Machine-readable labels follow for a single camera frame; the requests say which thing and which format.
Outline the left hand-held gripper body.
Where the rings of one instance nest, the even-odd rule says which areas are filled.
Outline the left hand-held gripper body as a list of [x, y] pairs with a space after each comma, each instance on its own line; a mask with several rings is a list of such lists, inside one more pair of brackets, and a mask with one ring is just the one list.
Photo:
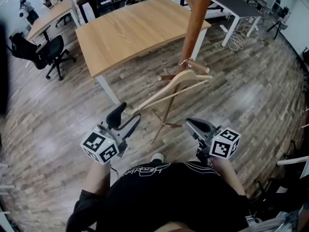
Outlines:
[[115, 156], [122, 157], [126, 147], [127, 129], [96, 125], [81, 141], [81, 148], [92, 160], [106, 164]]

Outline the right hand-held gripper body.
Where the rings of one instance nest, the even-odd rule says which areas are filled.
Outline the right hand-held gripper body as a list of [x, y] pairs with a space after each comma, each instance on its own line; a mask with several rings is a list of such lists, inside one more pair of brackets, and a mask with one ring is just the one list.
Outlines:
[[211, 133], [205, 140], [198, 139], [196, 157], [201, 162], [206, 162], [209, 157], [229, 159], [236, 152], [240, 138], [241, 134], [230, 128]]

